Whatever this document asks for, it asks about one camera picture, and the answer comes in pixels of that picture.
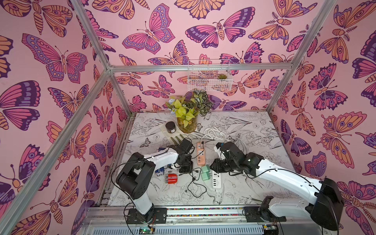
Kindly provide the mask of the pink power strip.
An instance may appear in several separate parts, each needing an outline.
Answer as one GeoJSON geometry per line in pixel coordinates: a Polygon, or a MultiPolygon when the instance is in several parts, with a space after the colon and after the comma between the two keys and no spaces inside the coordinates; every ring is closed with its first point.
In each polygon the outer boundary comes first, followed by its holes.
{"type": "Polygon", "coordinates": [[[204,166],[206,164],[205,149],[199,149],[197,146],[196,146],[196,149],[197,149],[197,158],[196,158],[197,165],[204,166]]]}

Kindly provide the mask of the green power adapter cube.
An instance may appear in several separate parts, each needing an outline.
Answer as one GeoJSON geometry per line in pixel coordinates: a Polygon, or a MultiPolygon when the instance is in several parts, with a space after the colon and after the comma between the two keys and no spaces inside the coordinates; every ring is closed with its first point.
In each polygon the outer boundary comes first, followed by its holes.
{"type": "Polygon", "coordinates": [[[208,165],[204,165],[201,167],[201,173],[209,173],[210,172],[210,167],[208,165]]]}

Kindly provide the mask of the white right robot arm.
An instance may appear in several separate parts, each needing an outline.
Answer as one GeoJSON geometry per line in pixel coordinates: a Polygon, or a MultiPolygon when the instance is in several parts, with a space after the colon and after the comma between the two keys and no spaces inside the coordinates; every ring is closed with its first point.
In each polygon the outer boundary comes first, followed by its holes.
{"type": "Polygon", "coordinates": [[[251,179],[264,179],[297,194],[296,201],[266,197],[264,215],[310,218],[322,228],[339,231],[344,201],[335,181],[305,177],[278,166],[256,153],[244,154],[234,143],[217,143],[218,158],[210,168],[216,173],[245,174],[251,179]]]}

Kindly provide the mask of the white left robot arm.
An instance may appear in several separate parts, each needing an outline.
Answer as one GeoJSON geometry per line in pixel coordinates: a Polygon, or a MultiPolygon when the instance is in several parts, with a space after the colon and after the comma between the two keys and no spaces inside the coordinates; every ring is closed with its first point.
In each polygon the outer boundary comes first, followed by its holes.
{"type": "Polygon", "coordinates": [[[115,183],[133,202],[138,220],[151,222],[154,220],[154,204],[151,202],[147,189],[156,170],[168,165],[177,167],[180,174],[193,171],[193,143],[184,138],[179,144],[171,145],[165,150],[143,155],[133,153],[124,167],[119,171],[115,183]]]}

